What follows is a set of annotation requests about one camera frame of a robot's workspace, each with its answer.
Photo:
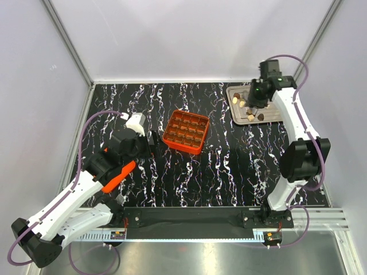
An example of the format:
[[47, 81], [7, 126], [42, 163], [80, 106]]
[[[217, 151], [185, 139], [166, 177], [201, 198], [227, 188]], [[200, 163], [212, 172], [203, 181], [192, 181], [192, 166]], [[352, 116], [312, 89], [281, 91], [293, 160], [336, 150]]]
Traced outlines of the orange chocolate box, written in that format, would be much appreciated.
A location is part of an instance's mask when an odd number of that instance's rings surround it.
[[181, 110], [173, 111], [162, 140], [171, 149], [199, 155], [209, 129], [209, 118]]

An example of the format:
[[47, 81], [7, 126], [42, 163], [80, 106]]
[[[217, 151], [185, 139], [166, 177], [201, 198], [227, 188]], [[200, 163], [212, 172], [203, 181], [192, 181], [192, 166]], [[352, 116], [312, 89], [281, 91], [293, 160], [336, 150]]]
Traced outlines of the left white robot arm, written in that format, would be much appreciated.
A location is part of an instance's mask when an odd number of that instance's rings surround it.
[[70, 184], [29, 219], [11, 225], [16, 244], [38, 268], [51, 264], [71, 242], [101, 226], [118, 227], [124, 207], [109, 194], [135, 169], [139, 159], [159, 154], [159, 137], [151, 140], [131, 128], [112, 134], [92, 154]]

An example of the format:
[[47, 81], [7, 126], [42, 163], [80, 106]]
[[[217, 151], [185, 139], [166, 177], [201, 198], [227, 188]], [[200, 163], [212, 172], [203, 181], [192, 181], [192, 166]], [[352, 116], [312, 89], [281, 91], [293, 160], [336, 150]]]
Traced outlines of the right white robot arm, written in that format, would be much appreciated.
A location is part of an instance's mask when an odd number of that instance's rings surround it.
[[286, 226], [291, 218], [291, 202], [300, 191], [308, 189], [315, 176], [325, 177], [325, 161], [330, 140], [321, 138], [309, 121], [300, 102], [298, 87], [292, 77], [253, 79], [247, 97], [250, 107], [265, 108], [273, 103], [280, 112], [289, 145], [280, 157], [281, 176], [270, 195], [255, 212], [254, 220], [264, 226]]

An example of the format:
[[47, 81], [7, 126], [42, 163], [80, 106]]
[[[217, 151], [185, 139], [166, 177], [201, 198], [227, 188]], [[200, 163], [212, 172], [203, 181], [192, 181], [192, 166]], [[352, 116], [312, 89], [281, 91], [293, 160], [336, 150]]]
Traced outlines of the silver metal tray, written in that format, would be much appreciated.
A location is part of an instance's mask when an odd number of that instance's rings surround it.
[[[239, 103], [241, 100], [247, 102], [247, 97], [249, 94], [250, 86], [233, 86], [226, 89], [226, 95], [228, 99], [228, 104], [231, 110], [231, 115], [233, 122], [237, 125], [250, 125], [250, 124], [261, 124], [261, 123], [276, 123], [283, 121], [280, 111], [277, 107], [272, 103], [269, 102], [265, 108], [259, 109], [258, 113], [256, 114], [254, 121], [248, 120], [248, 115], [246, 114], [247, 109], [249, 106], [245, 106], [240, 108]], [[234, 93], [239, 93], [240, 98], [238, 99], [237, 104], [232, 103]], [[264, 120], [258, 120], [258, 115], [263, 114]]]

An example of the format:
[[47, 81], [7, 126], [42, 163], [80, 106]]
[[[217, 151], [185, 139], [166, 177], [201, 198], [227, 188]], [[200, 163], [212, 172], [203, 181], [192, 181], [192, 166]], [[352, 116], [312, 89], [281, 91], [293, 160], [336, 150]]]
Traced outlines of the orange box lid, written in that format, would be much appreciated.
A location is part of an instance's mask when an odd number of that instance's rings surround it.
[[117, 186], [127, 177], [132, 171], [135, 169], [136, 163], [135, 161], [131, 161], [126, 164], [124, 167], [118, 170], [118, 174], [114, 176], [108, 183], [101, 189], [102, 192], [108, 194], [112, 192]]

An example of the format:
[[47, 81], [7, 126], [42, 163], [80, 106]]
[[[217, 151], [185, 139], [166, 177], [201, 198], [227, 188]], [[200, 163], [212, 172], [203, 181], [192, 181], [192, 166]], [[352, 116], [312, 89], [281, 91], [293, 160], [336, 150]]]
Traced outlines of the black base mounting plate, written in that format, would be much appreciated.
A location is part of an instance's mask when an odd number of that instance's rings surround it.
[[292, 229], [290, 211], [266, 212], [259, 207], [126, 207], [130, 228], [156, 224], [225, 224], [246, 229]]

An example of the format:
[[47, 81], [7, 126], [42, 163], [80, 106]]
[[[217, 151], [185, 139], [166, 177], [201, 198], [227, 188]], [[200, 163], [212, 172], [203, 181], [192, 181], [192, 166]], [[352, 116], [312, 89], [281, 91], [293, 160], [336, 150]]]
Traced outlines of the aluminium frame rail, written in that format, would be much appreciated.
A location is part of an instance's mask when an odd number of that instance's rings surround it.
[[63, 44], [66, 47], [67, 52], [71, 56], [84, 82], [87, 84], [88, 87], [93, 86], [93, 79], [91, 78], [91, 76], [88, 73], [88, 70], [86, 69], [85, 65], [83, 64], [54, 4], [50, 0], [41, 0], [41, 3], [43, 4], [52, 23], [54, 24], [58, 34], [60, 35], [61, 40], [63, 41]]

